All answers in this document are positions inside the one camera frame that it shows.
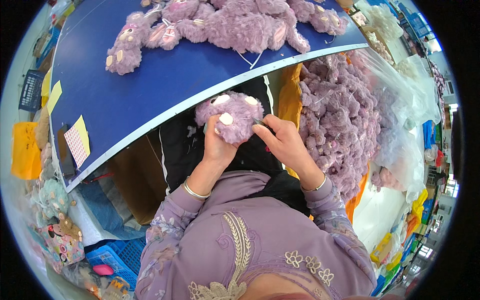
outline beige plush toy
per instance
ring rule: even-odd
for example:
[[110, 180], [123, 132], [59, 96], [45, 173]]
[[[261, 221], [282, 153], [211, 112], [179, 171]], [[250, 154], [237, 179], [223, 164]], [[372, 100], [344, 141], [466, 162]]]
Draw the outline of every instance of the beige plush toy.
[[72, 219], [64, 213], [59, 213], [59, 225], [63, 233], [68, 234], [74, 240], [82, 241], [82, 232], [80, 231], [80, 228], [78, 228], [78, 226], [72, 222]]
[[38, 148], [43, 149], [48, 142], [48, 131], [50, 129], [50, 117], [46, 107], [42, 108], [40, 112], [40, 120], [35, 127], [35, 140]]

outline woman's left hand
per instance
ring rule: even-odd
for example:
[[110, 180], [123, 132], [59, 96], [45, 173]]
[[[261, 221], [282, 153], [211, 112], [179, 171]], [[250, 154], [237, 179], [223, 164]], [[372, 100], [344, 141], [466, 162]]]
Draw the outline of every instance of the woman's left hand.
[[244, 142], [229, 144], [218, 136], [220, 133], [215, 124], [220, 115], [213, 115], [208, 119], [207, 131], [205, 133], [205, 152], [203, 161], [226, 169], [232, 162], [238, 147]]

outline blue table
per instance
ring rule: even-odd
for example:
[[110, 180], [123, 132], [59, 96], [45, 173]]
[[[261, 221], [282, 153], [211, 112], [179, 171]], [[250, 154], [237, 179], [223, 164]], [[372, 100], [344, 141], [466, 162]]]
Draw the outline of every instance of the blue table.
[[[348, 17], [334, 0], [322, 6]], [[64, 180], [68, 192], [134, 140], [209, 97], [289, 65], [368, 47], [353, 22], [331, 44], [325, 43], [331, 36], [299, 23], [297, 29], [310, 42], [311, 51], [299, 54], [289, 45], [266, 50], [252, 70], [231, 49], [183, 39], [171, 51], [143, 48], [142, 63], [133, 73], [119, 76], [105, 71], [107, 49], [113, 46], [126, 16], [138, 10], [147, 11], [138, 0], [85, 0], [63, 26], [51, 80], [52, 84], [60, 80], [63, 90], [50, 116], [52, 148], [58, 157], [54, 135], [62, 124], [72, 126], [83, 115], [91, 150], [78, 176]], [[252, 53], [244, 56], [250, 62], [257, 58]]]

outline bracelet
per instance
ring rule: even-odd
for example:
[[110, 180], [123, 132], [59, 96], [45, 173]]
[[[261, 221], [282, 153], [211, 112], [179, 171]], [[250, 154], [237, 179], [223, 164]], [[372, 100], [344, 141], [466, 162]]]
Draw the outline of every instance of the bracelet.
[[187, 179], [185, 179], [185, 181], [183, 182], [183, 187], [185, 188], [187, 193], [189, 193], [193, 197], [200, 198], [200, 199], [206, 199], [206, 198], [210, 197], [210, 195], [212, 194], [212, 191], [210, 191], [207, 196], [200, 196], [199, 194], [192, 191], [187, 184]]
[[320, 184], [318, 187], [314, 188], [313, 190], [309, 190], [309, 191], [306, 191], [303, 189], [302, 185], [300, 185], [300, 189], [304, 192], [314, 192], [314, 191], [318, 191], [321, 187], [323, 187], [323, 185], [325, 184], [325, 182], [327, 181], [327, 175], [325, 174], [325, 178], [324, 178], [324, 181], [322, 182], [322, 184]]

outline cartoon print bag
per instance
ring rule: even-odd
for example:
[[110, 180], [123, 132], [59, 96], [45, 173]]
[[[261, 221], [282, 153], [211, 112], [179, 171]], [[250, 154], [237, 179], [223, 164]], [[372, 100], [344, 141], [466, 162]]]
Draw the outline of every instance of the cartoon print bag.
[[65, 265], [81, 261], [85, 257], [82, 242], [65, 234], [58, 223], [44, 226], [38, 229], [49, 252], [48, 262], [55, 272], [60, 273]]

